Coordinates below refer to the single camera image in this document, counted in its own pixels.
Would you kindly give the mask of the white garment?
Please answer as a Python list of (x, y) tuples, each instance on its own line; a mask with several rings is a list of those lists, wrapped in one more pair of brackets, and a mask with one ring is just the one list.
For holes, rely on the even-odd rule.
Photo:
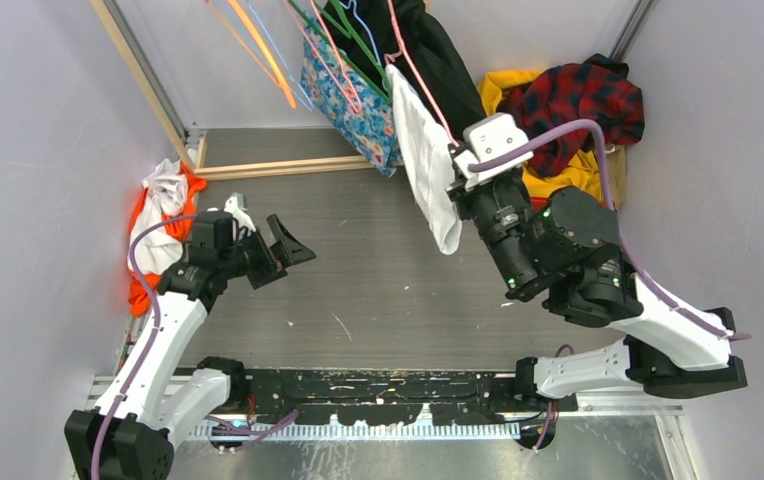
[(454, 180), (449, 139), (401, 71), (388, 65), (385, 73), (394, 129), (415, 203), (440, 253), (452, 255), (459, 247), (462, 221), (446, 192)]

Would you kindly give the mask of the blue patterned garment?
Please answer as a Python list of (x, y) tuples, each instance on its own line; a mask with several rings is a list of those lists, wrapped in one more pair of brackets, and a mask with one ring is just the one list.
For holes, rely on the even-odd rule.
[(330, 43), (304, 31), (301, 87), (312, 104), (358, 154), (385, 177), (402, 165), (391, 105)]

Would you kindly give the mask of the black pleated skirt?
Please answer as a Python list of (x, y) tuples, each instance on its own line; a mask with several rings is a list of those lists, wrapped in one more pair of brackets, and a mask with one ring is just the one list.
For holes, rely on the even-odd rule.
[[(385, 1), (359, 2), (365, 9), (365, 20), (370, 25), (381, 50), (384, 66), (383, 56), (398, 50), (387, 4)], [(410, 55), (442, 110), (453, 135), (461, 140), (467, 127), (486, 117), (467, 67), (444, 27), (426, 11), (424, 2), (400, 0), (395, 1), (394, 5)], [(395, 65), (439, 122), (405, 59), (396, 59)]]

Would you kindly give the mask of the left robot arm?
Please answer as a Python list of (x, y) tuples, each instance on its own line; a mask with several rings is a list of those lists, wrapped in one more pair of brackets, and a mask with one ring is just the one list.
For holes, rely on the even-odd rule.
[(172, 396), (165, 391), (181, 355), (228, 283), (245, 278), (260, 288), (289, 267), (315, 259), (275, 214), (267, 244), (244, 211), (188, 214), (183, 258), (147, 287), (145, 330), (93, 407), (75, 410), (64, 435), (80, 479), (165, 479), (178, 447), (215, 409), (235, 413), (252, 387), (242, 362), (208, 357)]

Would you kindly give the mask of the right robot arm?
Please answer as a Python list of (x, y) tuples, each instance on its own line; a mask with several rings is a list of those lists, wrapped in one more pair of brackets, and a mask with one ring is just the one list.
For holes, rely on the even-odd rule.
[(513, 173), (472, 189), (457, 179), (447, 193), (460, 218), (474, 223), (509, 300), (542, 296), (543, 307), (569, 323), (623, 333), (588, 352), (520, 359), (512, 387), (523, 409), (621, 385), (667, 399), (747, 385), (744, 363), (728, 340), (732, 312), (700, 310), (647, 285), (621, 245), (617, 215), (591, 195), (568, 186), (534, 209)]

